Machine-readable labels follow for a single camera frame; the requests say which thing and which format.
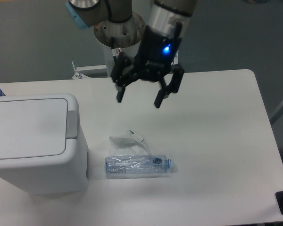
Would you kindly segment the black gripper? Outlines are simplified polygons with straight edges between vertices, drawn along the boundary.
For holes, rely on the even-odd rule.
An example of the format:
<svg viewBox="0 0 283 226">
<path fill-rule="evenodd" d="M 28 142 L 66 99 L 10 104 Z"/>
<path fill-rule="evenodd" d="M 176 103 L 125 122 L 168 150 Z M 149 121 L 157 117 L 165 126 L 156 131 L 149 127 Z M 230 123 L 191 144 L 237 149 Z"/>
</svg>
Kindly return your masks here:
<svg viewBox="0 0 283 226">
<path fill-rule="evenodd" d="M 110 77 L 117 89 L 116 99 L 122 102 L 125 88 L 138 79 L 144 81 L 159 81 L 161 89 L 158 91 L 154 105 L 160 108 L 162 101 L 168 98 L 170 93 L 177 93 L 184 74 L 184 68 L 180 64 L 171 65 L 175 54 L 181 44 L 180 32 L 183 24 L 175 23 L 175 29 L 171 36 L 159 34 L 149 25 L 145 27 L 138 53 L 131 57 L 124 51 L 121 52 L 112 69 Z M 164 76 L 172 72 L 172 79 L 168 85 Z"/>
</svg>

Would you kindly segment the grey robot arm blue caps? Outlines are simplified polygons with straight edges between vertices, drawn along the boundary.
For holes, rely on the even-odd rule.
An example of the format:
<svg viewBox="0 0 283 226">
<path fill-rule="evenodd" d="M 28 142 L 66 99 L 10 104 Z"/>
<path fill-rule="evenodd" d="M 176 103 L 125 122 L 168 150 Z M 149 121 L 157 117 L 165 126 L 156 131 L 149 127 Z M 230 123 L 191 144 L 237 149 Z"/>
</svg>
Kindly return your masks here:
<svg viewBox="0 0 283 226">
<path fill-rule="evenodd" d="M 158 82 L 155 107 L 177 93 L 184 69 L 174 63 L 197 2 L 154 0 L 147 22 L 133 12 L 130 0 L 68 0 L 66 8 L 80 29 L 93 28 L 109 47 L 108 75 L 121 102 L 125 89 L 137 80 Z"/>
</svg>

